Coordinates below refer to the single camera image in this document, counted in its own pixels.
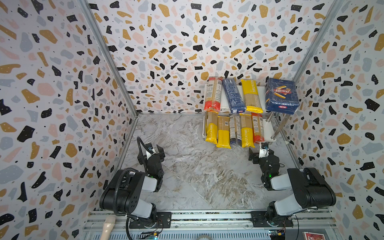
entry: terrazzo wallpaper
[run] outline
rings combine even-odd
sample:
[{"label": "terrazzo wallpaper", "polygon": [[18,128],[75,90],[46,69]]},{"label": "terrazzo wallpaper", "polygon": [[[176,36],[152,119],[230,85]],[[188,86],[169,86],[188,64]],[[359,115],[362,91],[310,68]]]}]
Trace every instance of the terrazzo wallpaper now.
[{"label": "terrazzo wallpaper", "polygon": [[131,113],[77,2],[0,7],[0,238],[80,239]]},{"label": "terrazzo wallpaper", "polygon": [[285,126],[303,167],[317,168],[336,193],[331,214],[346,240],[384,239],[383,4],[345,1]]},{"label": "terrazzo wallpaper", "polygon": [[89,0],[140,112],[199,113],[208,76],[291,79],[332,0]]}]

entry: marble floor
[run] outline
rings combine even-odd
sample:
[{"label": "marble floor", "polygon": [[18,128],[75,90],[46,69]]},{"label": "marble floor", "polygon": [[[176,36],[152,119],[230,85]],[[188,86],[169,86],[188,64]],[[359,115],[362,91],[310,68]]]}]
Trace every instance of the marble floor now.
[{"label": "marble floor", "polygon": [[[142,192],[141,199],[161,210],[265,209],[291,190],[268,191],[260,167],[248,161],[248,148],[217,148],[202,138],[203,115],[140,115],[122,168],[144,171],[137,161],[136,138],[164,148],[163,184],[159,192]],[[270,145],[280,162],[295,167],[282,136]]]}]

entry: shelf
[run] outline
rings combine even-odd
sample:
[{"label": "shelf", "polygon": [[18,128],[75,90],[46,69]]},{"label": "shelf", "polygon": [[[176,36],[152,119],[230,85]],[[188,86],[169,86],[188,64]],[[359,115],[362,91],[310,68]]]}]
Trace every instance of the shelf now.
[{"label": "shelf", "polygon": [[[204,97],[206,96],[207,94],[207,85],[206,84],[204,86]],[[237,85],[237,88],[239,89],[239,93],[240,93],[240,96],[241,98],[243,99],[244,101],[244,94],[243,94],[243,88],[242,86],[239,86]],[[267,113],[266,112],[266,109],[265,109],[265,87],[263,86],[257,86],[257,91],[259,93],[259,99],[260,99],[260,104],[262,106],[262,109],[263,109],[263,113]],[[220,112],[222,113],[230,113],[230,109],[229,109],[229,105],[228,105],[228,100],[227,100],[227,96],[225,95],[225,91],[224,89],[222,88],[222,91],[221,91],[221,105],[220,105]]]},{"label": "shelf", "polygon": [[[266,119],[263,119],[263,127],[264,127],[264,141],[265,142],[275,142],[275,140],[272,140],[272,136],[275,133],[273,130],[273,126],[271,122],[267,122]],[[203,139],[207,138],[207,135],[205,134],[205,117],[203,121],[203,132],[202,132]]]}]

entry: barilla box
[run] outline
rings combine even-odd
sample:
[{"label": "barilla box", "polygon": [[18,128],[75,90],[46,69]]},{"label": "barilla box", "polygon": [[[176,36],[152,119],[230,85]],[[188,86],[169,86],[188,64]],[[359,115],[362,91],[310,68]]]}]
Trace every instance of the barilla box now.
[{"label": "barilla box", "polygon": [[295,82],[269,78],[265,87],[267,111],[294,114],[299,104]]}]

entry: barilla logo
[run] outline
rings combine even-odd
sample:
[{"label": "barilla logo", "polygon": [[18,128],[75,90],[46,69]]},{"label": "barilla logo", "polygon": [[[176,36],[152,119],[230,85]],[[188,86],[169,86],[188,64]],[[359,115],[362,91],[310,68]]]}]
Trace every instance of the barilla logo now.
[{"label": "barilla logo", "polygon": [[285,89],[274,89],[273,90],[275,93],[283,93],[283,94],[289,94],[289,93],[292,93],[291,91],[289,90],[285,90]]}]

